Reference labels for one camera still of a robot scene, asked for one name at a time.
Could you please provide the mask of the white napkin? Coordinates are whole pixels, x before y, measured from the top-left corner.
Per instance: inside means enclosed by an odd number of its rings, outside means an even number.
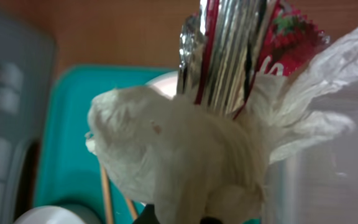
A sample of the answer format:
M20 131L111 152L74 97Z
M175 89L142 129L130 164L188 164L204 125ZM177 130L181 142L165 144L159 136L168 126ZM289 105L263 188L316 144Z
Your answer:
M147 86L104 92L88 111L86 147L125 196L155 207L160 223L244 223L260 214L270 164L353 128L347 116L309 105L355 81L358 28L298 72L259 72L235 119Z

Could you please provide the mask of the red foil wrapper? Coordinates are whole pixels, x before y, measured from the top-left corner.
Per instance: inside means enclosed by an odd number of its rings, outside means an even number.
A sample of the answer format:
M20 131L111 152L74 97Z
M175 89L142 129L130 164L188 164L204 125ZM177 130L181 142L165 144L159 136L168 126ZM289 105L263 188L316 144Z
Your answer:
M287 77L329 37L285 0L205 0L180 33L177 93L236 118L258 75Z

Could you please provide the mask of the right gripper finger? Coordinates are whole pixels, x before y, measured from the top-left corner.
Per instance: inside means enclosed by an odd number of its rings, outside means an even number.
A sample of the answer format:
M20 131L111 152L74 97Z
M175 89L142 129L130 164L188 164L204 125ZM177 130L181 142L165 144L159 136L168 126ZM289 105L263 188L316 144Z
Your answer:
M147 204L132 224L160 224L155 215L155 206Z

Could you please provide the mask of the grey bowl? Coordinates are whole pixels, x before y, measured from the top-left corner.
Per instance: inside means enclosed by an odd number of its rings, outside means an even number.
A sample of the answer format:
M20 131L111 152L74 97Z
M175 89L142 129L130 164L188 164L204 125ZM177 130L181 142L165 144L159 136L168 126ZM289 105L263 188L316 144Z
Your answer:
M101 220L82 205L46 205L25 212L14 224L101 224Z

